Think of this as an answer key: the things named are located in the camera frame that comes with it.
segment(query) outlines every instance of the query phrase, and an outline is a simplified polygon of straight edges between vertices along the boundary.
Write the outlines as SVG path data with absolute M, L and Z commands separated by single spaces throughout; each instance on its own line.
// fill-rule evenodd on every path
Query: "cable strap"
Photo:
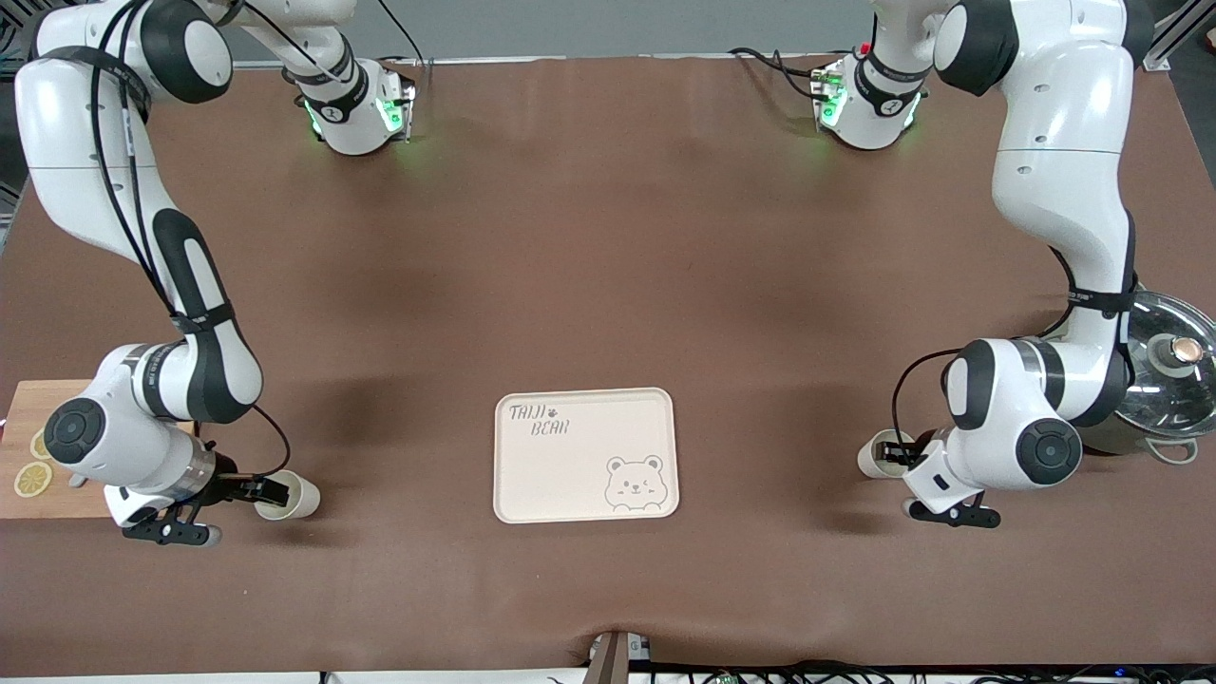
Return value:
M 891 67 L 884 65 L 878 58 L 878 55 L 874 54 L 873 49 L 869 50 L 869 52 L 866 55 L 866 58 L 862 61 L 869 62 L 869 66 L 874 67 L 874 71 L 878 72 L 879 75 L 882 75 L 883 78 L 888 78 L 896 83 L 917 83 L 918 80 L 924 80 L 924 78 L 929 75 L 929 72 L 933 69 L 933 67 L 929 67 L 928 69 L 923 69 L 916 73 L 895 71 Z
M 232 310 L 232 302 L 224 302 L 214 309 L 209 309 L 203 315 L 187 316 L 181 312 L 175 312 L 169 316 L 169 320 L 173 321 L 173 326 L 178 329 L 178 332 L 182 335 L 198 335 L 199 332 L 215 330 L 215 326 L 227 323 L 235 316 L 236 313 Z
M 866 62 L 857 62 L 857 69 L 854 71 L 854 82 L 857 84 L 857 94 L 874 107 L 874 113 L 879 117 L 889 118 L 897 116 L 921 94 L 919 88 L 913 88 L 900 95 L 882 90 L 866 75 L 865 66 Z
M 313 113 L 321 117 L 330 123 L 347 123 L 350 119 L 350 112 L 355 111 L 364 99 L 367 96 L 368 77 L 367 72 L 364 69 L 362 65 L 355 65 L 355 69 L 359 74 L 359 80 L 355 83 L 355 88 L 349 92 L 338 97 L 336 100 L 317 100 L 315 97 L 305 96 L 304 100 L 309 103 Z
M 347 40 L 347 37 L 343 35 L 342 37 L 342 57 L 338 60 L 337 65 L 333 65 L 332 67 L 330 67 L 330 73 L 332 73 L 336 77 L 340 75 L 342 72 L 347 71 L 347 67 L 350 66 L 350 62 L 354 58 L 355 58 L 355 51 L 350 47 L 350 41 Z M 298 73 L 293 73 L 293 72 L 288 71 L 287 67 L 283 67 L 283 72 L 282 73 L 283 73 L 283 80 L 286 80 L 287 83 L 291 83 L 292 85 L 325 85 L 326 83 L 330 83 L 331 80 L 333 80 L 325 72 L 321 72 L 321 73 L 319 73 L 316 75 L 300 75 Z
M 63 60 L 66 62 L 79 62 L 96 69 L 101 69 L 118 79 L 126 86 L 126 92 L 135 101 L 135 108 L 140 112 L 143 123 L 148 120 L 148 105 L 152 97 L 148 95 L 148 86 L 143 84 L 135 69 L 126 66 L 122 60 L 96 47 L 88 45 L 69 45 L 56 47 L 45 55 L 39 55 L 39 60 Z
M 1081 287 L 1073 287 L 1068 291 L 1068 301 L 1074 307 L 1081 307 L 1082 309 L 1097 309 L 1107 314 L 1121 314 L 1130 312 L 1135 298 L 1135 291 L 1119 293 L 1094 292 L 1093 290 L 1083 290 Z

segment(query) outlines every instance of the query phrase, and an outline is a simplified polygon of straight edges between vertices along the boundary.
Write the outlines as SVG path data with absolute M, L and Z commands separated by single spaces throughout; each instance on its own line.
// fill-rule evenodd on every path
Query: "beige tray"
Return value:
M 665 517 L 680 505 L 675 416 L 658 387 L 510 394 L 495 414 L 502 522 Z
M 30 453 L 34 434 L 46 425 L 46 419 L 60 404 L 79 394 L 88 380 L 27 380 L 17 385 L 9 409 L 4 437 L 0 438 L 0 520 L 51 517 L 109 517 L 101 484 L 86 482 L 84 487 L 68 487 L 72 472 L 55 462 L 51 486 L 36 497 L 23 499 L 12 488 L 17 471 L 38 460 Z M 193 424 L 179 424 L 192 430 Z

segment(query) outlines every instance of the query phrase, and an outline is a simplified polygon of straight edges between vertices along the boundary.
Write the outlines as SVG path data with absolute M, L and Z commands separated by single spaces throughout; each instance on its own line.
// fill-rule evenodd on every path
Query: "gray wall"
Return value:
M 872 17 L 862 0 L 385 1 L 428 58 L 826 52 L 868 39 Z M 359 0 L 342 30 L 361 57 L 412 54 L 376 0 Z M 240 29 L 226 37 L 238 60 L 270 57 Z

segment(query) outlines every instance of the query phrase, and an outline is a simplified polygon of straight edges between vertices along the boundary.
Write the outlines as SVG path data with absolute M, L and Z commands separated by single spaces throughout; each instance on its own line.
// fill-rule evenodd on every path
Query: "cutting board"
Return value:
M 9 409 L 9 419 L 0 436 L 0 520 L 50 517 L 109 517 L 101 494 L 101 483 L 86 482 L 68 487 L 72 472 L 54 459 L 38 459 L 32 452 L 34 434 L 46 425 L 46 419 L 68 399 L 89 386 L 88 380 L 27 380 L 17 385 Z M 179 424 L 192 430 L 193 424 Z M 49 464 L 54 475 L 41 494 L 28 499 L 13 489 L 17 472 L 35 460 Z

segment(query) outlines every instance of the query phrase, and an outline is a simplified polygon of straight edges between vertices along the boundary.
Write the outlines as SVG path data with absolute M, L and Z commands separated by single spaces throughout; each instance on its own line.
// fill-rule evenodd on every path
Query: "pot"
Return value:
M 1181 299 L 1138 290 L 1127 351 L 1127 394 L 1104 421 L 1079 427 L 1081 441 L 1113 455 L 1147 452 L 1170 465 L 1195 460 L 1195 439 L 1216 430 L 1216 324 Z M 1162 453 L 1175 449 L 1178 458 Z

